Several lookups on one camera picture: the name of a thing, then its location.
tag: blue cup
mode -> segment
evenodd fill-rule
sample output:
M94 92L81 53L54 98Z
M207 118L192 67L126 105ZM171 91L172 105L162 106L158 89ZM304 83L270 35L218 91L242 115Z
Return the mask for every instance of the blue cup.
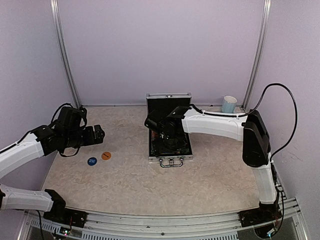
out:
M233 114L237 105L237 99L233 96L224 96L222 103L222 112L226 114Z

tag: beige marbled table surface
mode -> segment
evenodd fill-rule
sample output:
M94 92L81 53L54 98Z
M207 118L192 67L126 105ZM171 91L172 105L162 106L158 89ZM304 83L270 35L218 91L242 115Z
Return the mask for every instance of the beige marbled table surface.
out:
M162 168L148 161L145 106L88 107L88 125L100 124L104 143L74 157L56 156L43 189L67 207L130 215L197 215L257 207L254 175L242 161L242 142L191 134L193 160ZM102 160L103 152L111 152ZM90 157L97 164L89 166Z

